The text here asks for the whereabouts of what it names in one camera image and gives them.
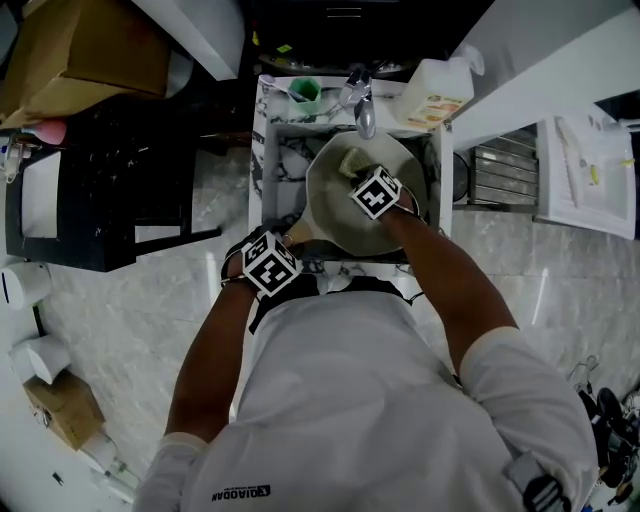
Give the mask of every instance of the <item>faucet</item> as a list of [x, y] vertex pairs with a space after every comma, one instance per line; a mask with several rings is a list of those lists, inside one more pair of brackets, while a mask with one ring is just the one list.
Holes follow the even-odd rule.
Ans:
[[356, 69], [340, 91], [340, 104], [353, 112], [358, 134], [363, 139], [372, 139], [376, 134], [376, 114], [371, 94], [371, 73], [366, 68]]

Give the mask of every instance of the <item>pink object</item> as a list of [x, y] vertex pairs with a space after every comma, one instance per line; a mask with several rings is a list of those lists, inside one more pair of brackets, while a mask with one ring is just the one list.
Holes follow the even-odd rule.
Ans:
[[42, 142], [57, 146], [62, 144], [64, 137], [67, 134], [67, 123], [61, 119], [50, 119], [48, 121], [42, 121], [41, 123], [34, 124], [23, 128], [24, 133], [30, 133], [38, 137]]

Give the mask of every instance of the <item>person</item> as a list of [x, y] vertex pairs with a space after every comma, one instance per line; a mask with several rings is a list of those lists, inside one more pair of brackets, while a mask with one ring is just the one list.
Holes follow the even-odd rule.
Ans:
[[[399, 208], [380, 221], [442, 319], [461, 384], [391, 283], [318, 295], [302, 275], [260, 303], [230, 423], [256, 299], [231, 281], [186, 356], [136, 512], [582, 509], [598, 466], [578, 395], [462, 249]], [[236, 255], [228, 277], [241, 270]], [[510, 473], [525, 459], [557, 484], [559, 508], [546, 483], [525, 499], [530, 478]]]

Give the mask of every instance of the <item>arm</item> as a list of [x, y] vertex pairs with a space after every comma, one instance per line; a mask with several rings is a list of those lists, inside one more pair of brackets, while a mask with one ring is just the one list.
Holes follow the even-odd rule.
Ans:
[[[241, 270], [240, 256], [230, 258], [228, 275]], [[229, 422], [255, 296], [248, 283], [229, 283], [202, 324], [180, 369], [165, 437], [137, 490], [134, 512], [178, 510], [194, 461]]]
[[503, 439], [521, 452], [533, 452], [562, 483], [572, 510], [581, 510], [598, 465], [578, 395], [514, 329], [502, 296], [462, 249], [401, 210], [392, 208], [381, 220], [404, 247], [444, 323], [465, 391], [487, 411]]
[[[238, 265], [239, 258], [232, 261], [229, 275], [241, 273]], [[209, 443], [227, 425], [255, 296], [244, 281], [222, 289], [180, 369], [165, 434], [186, 432]]]
[[496, 327], [517, 327], [500, 292], [457, 245], [397, 208], [380, 218], [404, 248], [422, 291], [440, 315], [458, 374], [462, 358], [480, 336]]

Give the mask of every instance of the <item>printed logo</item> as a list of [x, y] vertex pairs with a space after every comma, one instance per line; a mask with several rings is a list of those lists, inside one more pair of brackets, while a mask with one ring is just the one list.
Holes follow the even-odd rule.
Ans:
[[214, 492], [211, 501], [241, 500], [245, 498], [266, 498], [271, 495], [270, 485], [253, 487], [227, 487], [222, 492]]

